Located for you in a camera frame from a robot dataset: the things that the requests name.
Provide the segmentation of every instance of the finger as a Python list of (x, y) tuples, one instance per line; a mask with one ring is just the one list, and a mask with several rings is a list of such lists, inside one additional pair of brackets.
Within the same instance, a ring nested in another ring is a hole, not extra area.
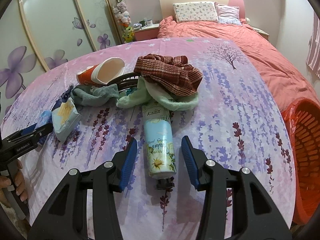
[(8, 187), (11, 185), (11, 180), (5, 176), (0, 176), (0, 188)]
[(16, 186), (19, 186), (22, 182), (24, 182), (23, 174), (21, 171), (18, 171), (14, 177), (14, 183)]
[(19, 169), (22, 169), (22, 163), (21, 163), (20, 160), (17, 160), (17, 166), (18, 166)]
[(23, 202), (28, 198), (28, 192), (24, 190), (20, 195), (20, 200)]
[(18, 196), (21, 195), (21, 193), (25, 190), (25, 183), (24, 180), (21, 182), (21, 184), (16, 188), (16, 194)]

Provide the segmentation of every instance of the pillow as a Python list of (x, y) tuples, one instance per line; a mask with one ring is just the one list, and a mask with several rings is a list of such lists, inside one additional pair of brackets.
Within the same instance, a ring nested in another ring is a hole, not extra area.
[(216, 8), (211, 2), (174, 3), (173, 10), (177, 23), (219, 22)]
[(217, 2), (214, 5), (217, 9), (219, 23), (241, 25), (238, 6), (222, 5)]

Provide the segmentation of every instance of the plaid fabric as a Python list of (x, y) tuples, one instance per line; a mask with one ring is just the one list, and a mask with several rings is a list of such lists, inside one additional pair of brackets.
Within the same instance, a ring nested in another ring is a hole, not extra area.
[(160, 83), (177, 96), (194, 94), (202, 80), (202, 73), (188, 64), (186, 56), (148, 54), (138, 57), (133, 71), (150, 83)]

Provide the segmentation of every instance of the white mug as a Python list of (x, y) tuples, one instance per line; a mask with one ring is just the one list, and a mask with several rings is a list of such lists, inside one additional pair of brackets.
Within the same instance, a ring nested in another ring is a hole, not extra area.
[(152, 23), (152, 20), (147, 20), (147, 26), (152, 26), (153, 23)]

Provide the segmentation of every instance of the silver screw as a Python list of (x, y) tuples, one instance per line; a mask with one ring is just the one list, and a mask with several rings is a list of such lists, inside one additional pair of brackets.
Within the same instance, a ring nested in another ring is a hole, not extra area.
[(77, 173), (78, 173), (77, 169), (72, 169), (72, 170), (69, 171), (69, 174), (71, 176), (76, 175)]
[(105, 168), (111, 168), (113, 166), (113, 162), (106, 162), (103, 165)]
[(251, 172), (250, 169), (247, 168), (247, 167), (242, 168), (241, 171), (242, 171), (244, 174), (249, 174), (249, 173)]
[(216, 165), (216, 163), (213, 160), (207, 160), (205, 163), (210, 167), (213, 167), (214, 165)]

